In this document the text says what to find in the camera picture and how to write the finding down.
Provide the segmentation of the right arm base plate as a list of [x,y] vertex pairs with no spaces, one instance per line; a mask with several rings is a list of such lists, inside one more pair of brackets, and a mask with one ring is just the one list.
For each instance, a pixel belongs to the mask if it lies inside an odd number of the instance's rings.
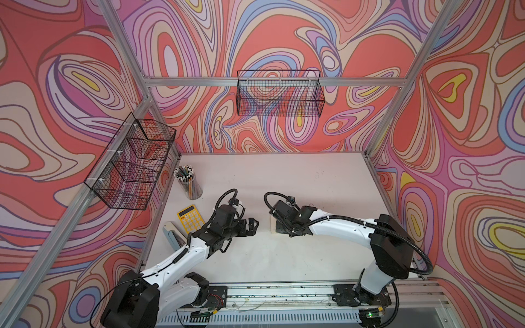
[[362,287],[355,284],[335,284],[332,301],[338,306],[347,307],[387,307],[392,304],[390,295],[386,287],[382,288],[379,294],[372,294]]

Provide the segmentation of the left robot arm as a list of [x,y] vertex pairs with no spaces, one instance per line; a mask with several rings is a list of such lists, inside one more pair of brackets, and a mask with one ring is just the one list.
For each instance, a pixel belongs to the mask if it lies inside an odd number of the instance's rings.
[[155,327],[183,306],[206,303],[209,282],[194,267],[217,251],[226,252],[234,238],[254,236],[258,227],[253,217],[244,219],[241,204],[219,206],[201,229],[189,234],[185,246],[150,269],[121,277],[101,314],[101,325]]

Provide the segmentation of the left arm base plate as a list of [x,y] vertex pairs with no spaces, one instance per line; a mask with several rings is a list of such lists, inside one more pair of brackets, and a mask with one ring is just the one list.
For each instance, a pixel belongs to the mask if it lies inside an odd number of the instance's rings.
[[227,305],[228,287],[226,285],[212,285],[198,293],[193,303],[181,306],[181,309],[208,309],[220,310]]

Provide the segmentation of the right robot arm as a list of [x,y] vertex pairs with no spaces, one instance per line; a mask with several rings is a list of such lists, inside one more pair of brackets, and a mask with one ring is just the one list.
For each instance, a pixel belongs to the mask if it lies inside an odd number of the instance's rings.
[[377,305],[388,284],[410,277],[413,247],[403,228],[389,215],[355,219],[327,213],[314,206],[278,201],[269,207],[282,233],[295,236],[330,236],[367,249],[370,264],[349,291],[336,292],[333,300],[345,306]]

